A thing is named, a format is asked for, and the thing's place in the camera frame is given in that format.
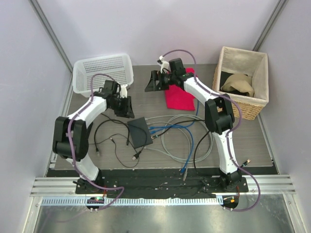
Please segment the black network switch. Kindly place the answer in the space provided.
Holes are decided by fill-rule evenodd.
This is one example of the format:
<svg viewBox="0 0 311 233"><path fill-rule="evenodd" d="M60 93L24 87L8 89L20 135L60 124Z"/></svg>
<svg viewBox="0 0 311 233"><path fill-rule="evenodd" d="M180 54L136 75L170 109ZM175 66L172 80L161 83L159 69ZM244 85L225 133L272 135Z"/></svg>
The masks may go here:
<svg viewBox="0 0 311 233"><path fill-rule="evenodd" d="M135 149L147 146L153 143L147 122L144 117L140 117L127 122L129 127L132 144Z"/></svg>

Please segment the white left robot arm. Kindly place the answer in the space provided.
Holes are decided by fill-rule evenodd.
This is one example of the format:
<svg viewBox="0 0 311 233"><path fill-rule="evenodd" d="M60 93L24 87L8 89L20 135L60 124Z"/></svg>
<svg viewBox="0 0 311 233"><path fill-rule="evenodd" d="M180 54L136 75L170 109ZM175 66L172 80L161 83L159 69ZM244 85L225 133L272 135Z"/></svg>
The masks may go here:
<svg viewBox="0 0 311 233"><path fill-rule="evenodd" d="M88 154L93 121L107 109L113 110L118 117L134 118L127 90L127 84L107 80L98 91L91 91L89 99L76 112L55 120L52 151L71 163L80 181L94 194L105 188L101 171Z"/></svg>

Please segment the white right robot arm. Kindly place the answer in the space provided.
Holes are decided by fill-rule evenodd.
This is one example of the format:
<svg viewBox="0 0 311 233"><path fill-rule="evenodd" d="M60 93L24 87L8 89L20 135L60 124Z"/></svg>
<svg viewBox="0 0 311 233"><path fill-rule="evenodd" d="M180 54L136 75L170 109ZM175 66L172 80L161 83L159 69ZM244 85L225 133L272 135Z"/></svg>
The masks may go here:
<svg viewBox="0 0 311 233"><path fill-rule="evenodd" d="M144 91L168 90L169 86L175 85L204 105L205 124L216 141L219 153L219 185L226 192L232 191L242 180L242 175L233 149L232 130L235 117L229 96L221 96L203 84L196 74L187 73L180 58L167 62L160 56L157 63L160 70L151 71Z"/></svg>

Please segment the red folded cloth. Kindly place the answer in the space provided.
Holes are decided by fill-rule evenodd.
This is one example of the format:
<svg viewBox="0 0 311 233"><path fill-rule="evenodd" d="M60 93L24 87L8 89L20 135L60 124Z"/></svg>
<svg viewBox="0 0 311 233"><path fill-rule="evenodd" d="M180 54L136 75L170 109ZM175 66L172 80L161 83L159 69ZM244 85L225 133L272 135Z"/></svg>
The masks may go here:
<svg viewBox="0 0 311 233"><path fill-rule="evenodd" d="M194 111L194 99L193 95L176 85L170 85L169 89L165 90L165 100L168 109Z"/></svg>

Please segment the white perforated plastic basket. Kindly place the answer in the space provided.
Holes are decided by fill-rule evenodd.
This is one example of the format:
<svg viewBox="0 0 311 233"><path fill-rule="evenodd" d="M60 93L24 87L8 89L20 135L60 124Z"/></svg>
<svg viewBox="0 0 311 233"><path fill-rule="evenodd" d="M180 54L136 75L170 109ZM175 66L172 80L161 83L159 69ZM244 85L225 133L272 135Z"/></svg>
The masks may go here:
<svg viewBox="0 0 311 233"><path fill-rule="evenodd" d="M126 53L78 60L73 66L72 86L76 94L88 98L91 90L103 87L106 80L131 85L134 73L130 56Z"/></svg>

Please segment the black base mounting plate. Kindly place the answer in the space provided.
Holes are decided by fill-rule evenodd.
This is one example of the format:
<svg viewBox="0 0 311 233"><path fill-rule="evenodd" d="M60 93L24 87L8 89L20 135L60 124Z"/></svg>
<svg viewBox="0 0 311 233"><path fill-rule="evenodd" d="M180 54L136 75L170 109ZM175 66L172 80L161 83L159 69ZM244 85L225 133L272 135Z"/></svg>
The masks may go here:
<svg viewBox="0 0 311 233"><path fill-rule="evenodd" d="M238 183L236 188L224 190L220 186L219 173L210 169L206 175L198 175L191 169L184 179L178 169L116 169L102 170L104 187L108 191L98 189L89 183L80 181L78 173L74 170L50 170L49 178L72 177L74 193L76 194L106 194L114 198L119 193L112 190L114 187L125 188L122 198L124 199L200 199L213 198L217 193L246 193L248 184L245 178Z"/></svg>

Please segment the beige cloth in basket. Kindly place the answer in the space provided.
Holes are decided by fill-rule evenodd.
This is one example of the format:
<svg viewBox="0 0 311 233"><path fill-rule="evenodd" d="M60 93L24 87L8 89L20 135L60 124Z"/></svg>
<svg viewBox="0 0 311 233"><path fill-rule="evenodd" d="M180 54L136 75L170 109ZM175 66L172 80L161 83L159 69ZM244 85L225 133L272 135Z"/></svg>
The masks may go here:
<svg viewBox="0 0 311 233"><path fill-rule="evenodd" d="M228 93L238 91L241 95L245 94L248 97L253 97L255 93L252 87L252 77L244 74L230 75L220 90Z"/></svg>

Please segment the wicker basket with liner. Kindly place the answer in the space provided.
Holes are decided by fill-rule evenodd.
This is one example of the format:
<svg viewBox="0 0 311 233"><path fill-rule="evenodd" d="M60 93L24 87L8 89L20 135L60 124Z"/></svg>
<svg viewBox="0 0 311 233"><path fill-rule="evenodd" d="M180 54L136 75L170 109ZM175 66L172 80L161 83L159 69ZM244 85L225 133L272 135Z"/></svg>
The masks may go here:
<svg viewBox="0 0 311 233"><path fill-rule="evenodd" d="M228 94L242 118L254 120L269 102L268 54L222 47L212 90Z"/></svg>

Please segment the aluminium front rail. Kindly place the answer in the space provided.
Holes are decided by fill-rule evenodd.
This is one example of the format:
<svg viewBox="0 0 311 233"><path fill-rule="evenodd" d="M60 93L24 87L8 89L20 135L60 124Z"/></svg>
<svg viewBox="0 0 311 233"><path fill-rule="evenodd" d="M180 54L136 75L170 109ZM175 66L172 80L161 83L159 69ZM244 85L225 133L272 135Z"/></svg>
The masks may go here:
<svg viewBox="0 0 311 233"><path fill-rule="evenodd" d="M115 200L116 206L208 205L243 195L289 195L295 188L288 175L244 176L237 188L225 191L212 178L189 177L110 177L105 180L112 190L87 191L76 177L36 178L32 197L42 197L42 205L96 205Z"/></svg>

